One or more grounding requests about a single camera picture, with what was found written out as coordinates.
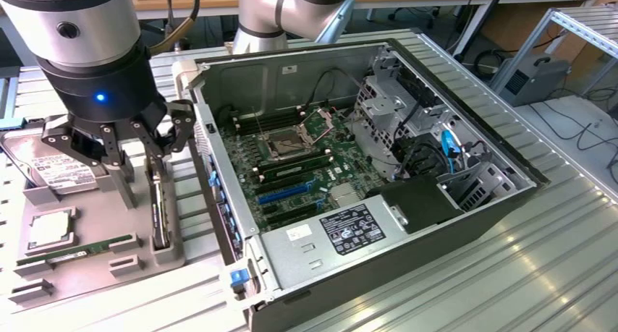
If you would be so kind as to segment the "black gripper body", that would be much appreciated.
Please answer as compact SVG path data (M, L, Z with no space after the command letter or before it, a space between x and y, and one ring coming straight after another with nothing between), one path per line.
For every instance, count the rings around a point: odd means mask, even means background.
M140 119L158 125L166 116L144 44L136 43L116 61L94 67L67 67L38 58L72 121L98 125Z

